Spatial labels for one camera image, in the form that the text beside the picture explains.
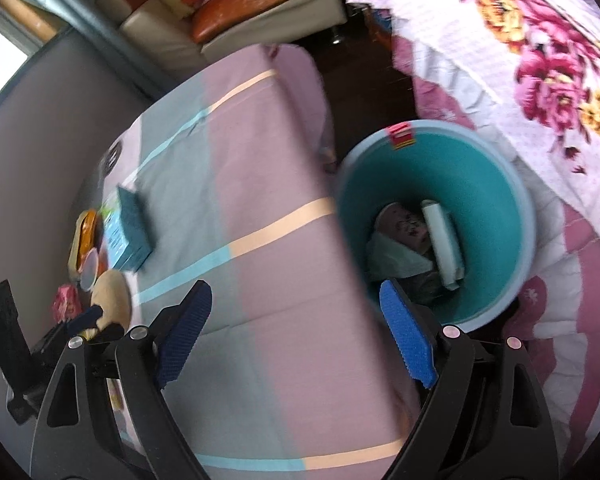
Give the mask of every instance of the yellow stripe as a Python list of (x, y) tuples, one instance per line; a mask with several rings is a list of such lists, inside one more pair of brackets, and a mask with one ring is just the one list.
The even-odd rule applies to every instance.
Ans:
[(336, 206), (332, 198), (319, 198), (299, 207), (292, 213), (276, 220), (259, 231), (230, 242), (228, 247), (232, 258), (241, 256), (262, 246), (275, 242), (279, 238), (313, 222), (318, 218), (335, 213)]
[(276, 73), (277, 72), (275, 70), (273, 70), (273, 69), (271, 69), (271, 70), (265, 70), (264, 72), (260, 72), (257, 76), (254, 76), (251, 79), (249, 79), (248, 81), (245, 81), (244, 83), (238, 85), (233, 90), (231, 90), (230, 92), (228, 92), (227, 94), (225, 94), (224, 96), (222, 96), (220, 99), (218, 99), (218, 101), (216, 101), (215, 103), (213, 103), (209, 107), (209, 109), (208, 109), (209, 113), (213, 112), (220, 105), (224, 104), (225, 102), (227, 102), (232, 97), (238, 95), (240, 92), (243, 92), (244, 90), (246, 90), (250, 86), (255, 85), (257, 82), (262, 81), (263, 79), (266, 79), (267, 77), (273, 77), (273, 76), (276, 75)]
[(404, 442), (403, 438), (399, 438), (388, 444), (382, 444), (382, 446), (367, 447), (366, 449), (334, 453), (331, 455), (307, 456), (302, 460), (304, 461), (304, 466), (307, 470), (362, 464), (396, 456)]

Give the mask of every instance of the curtain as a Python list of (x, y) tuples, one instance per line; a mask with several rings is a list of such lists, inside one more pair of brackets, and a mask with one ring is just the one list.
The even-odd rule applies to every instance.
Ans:
[(96, 7), (96, 0), (35, 0), (80, 32), (123, 80), (157, 101), (176, 80), (130, 43)]

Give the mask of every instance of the dark wooden floor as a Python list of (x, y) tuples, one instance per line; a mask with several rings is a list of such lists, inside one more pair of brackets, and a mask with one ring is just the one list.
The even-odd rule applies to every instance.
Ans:
[(326, 30), (298, 42), (314, 57), (324, 79), (342, 160), (366, 136), (391, 124), (416, 119), (411, 79), (392, 67), (391, 53), (369, 38), (362, 14), (340, 28), (331, 43)]

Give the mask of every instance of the gray wall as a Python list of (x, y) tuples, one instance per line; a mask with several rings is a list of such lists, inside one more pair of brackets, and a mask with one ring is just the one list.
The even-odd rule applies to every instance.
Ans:
[[(0, 281), (10, 280), (30, 346), (52, 326), (67, 281), (80, 184), (148, 105), (75, 32), (38, 52), (0, 95)], [(5, 395), (0, 373), (0, 440), (28, 472), (34, 424), (18, 427)]]

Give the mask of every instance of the teal bucket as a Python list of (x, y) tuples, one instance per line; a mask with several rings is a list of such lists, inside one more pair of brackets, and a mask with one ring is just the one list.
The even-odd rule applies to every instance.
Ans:
[[(475, 133), (443, 121), (412, 121), (415, 143), (395, 150), (386, 130), (345, 158), (336, 184), (338, 215), (360, 271), (380, 210), (391, 202), (420, 210), (432, 199), (456, 227), (465, 277), (460, 289), (432, 306), (441, 324), (464, 332), (484, 326), (513, 301), (528, 277), (536, 220), (515, 168)], [(369, 285), (378, 301), (378, 292)]]

